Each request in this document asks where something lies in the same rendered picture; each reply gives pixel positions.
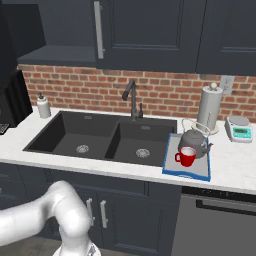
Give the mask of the white wall socket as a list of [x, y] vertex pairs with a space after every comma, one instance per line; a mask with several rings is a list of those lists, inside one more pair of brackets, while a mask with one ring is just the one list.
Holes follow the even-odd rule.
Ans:
[[234, 76], [222, 75], [220, 80], [220, 88], [223, 90], [224, 94], [230, 95], [232, 92], [232, 86], [234, 83]]

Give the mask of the blue-rimmed grey tray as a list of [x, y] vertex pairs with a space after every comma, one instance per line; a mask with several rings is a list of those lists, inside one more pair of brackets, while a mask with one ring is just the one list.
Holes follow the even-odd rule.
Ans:
[[197, 159], [195, 147], [178, 148], [182, 135], [170, 133], [164, 156], [163, 174], [187, 177], [195, 180], [210, 181], [210, 154]]

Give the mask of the grey kettle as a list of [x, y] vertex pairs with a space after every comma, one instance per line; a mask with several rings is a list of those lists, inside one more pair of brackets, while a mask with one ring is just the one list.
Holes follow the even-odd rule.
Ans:
[[[185, 118], [182, 119], [181, 125], [182, 128], [185, 128], [184, 125]], [[191, 128], [189, 130], [183, 130], [180, 142], [178, 144], [178, 149], [182, 147], [192, 147], [196, 151], [196, 158], [200, 159], [205, 154], [208, 154], [212, 143], [207, 143], [208, 138], [205, 137], [200, 131]]]

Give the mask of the open dark cabinet door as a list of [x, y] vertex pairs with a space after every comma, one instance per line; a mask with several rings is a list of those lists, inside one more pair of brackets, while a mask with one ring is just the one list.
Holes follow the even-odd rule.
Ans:
[[9, 72], [18, 59], [46, 44], [39, 5], [0, 0], [0, 72]]

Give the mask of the dark wall cabinet door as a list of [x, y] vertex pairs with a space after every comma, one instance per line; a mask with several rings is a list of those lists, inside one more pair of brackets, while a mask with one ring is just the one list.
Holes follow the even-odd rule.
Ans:
[[256, 76], [256, 0], [207, 0], [200, 74]]
[[100, 69], [196, 71], [206, 0], [92, 0], [101, 4]]

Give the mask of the white soap dispenser bottle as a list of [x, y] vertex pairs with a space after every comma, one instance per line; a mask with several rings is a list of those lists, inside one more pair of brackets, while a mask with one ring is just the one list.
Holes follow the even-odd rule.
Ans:
[[51, 116], [49, 102], [42, 93], [39, 93], [39, 96], [37, 99], [37, 107], [38, 107], [39, 115], [41, 118], [46, 119]]

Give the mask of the dark drawer front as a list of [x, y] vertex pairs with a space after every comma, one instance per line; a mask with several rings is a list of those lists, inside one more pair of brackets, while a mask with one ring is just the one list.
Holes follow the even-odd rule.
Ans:
[[98, 190], [110, 193], [147, 196], [148, 183], [140, 180], [108, 177], [95, 174], [77, 173], [64, 170], [51, 170], [53, 181], [65, 180], [80, 190]]

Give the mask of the dark double sink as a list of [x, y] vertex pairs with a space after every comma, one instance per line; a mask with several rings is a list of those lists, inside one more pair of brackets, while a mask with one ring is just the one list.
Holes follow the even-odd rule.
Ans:
[[173, 119], [139, 118], [82, 112], [59, 112], [25, 147], [69, 157], [160, 167]]

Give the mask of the black appliance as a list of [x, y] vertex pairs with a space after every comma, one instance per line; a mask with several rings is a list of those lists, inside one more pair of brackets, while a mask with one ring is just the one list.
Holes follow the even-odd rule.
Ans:
[[0, 85], [0, 124], [17, 127], [33, 112], [29, 94], [21, 70], [16, 70]]

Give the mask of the black sink tap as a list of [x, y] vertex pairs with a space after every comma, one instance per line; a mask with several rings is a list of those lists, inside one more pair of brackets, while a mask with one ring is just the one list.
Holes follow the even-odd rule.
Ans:
[[142, 118], [143, 117], [143, 111], [136, 110], [136, 83], [134, 80], [130, 80], [125, 91], [122, 94], [122, 99], [124, 101], [127, 100], [129, 93], [132, 93], [132, 98], [131, 98], [131, 119], [135, 121], [137, 118]]

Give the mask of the white kitchen scale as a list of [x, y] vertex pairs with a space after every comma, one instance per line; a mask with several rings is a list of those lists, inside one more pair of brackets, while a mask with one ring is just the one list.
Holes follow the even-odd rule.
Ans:
[[226, 133], [231, 142], [251, 143], [253, 128], [250, 121], [242, 116], [228, 116], [225, 120]]

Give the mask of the white paper towel roll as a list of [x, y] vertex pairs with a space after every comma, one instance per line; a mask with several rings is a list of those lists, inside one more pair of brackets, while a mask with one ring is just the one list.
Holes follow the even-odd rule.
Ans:
[[218, 131], [218, 118], [223, 90], [216, 83], [202, 88], [196, 127], [203, 133], [214, 134]]

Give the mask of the grey dishwasher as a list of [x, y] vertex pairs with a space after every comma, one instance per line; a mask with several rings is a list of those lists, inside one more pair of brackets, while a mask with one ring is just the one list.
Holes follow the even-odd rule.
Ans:
[[184, 187], [171, 256], [256, 256], [256, 195]]

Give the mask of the red mug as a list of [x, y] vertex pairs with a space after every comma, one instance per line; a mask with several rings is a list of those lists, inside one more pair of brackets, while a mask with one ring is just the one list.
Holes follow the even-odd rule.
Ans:
[[184, 167], [190, 167], [196, 158], [196, 151], [192, 147], [182, 147], [175, 154], [175, 161]]

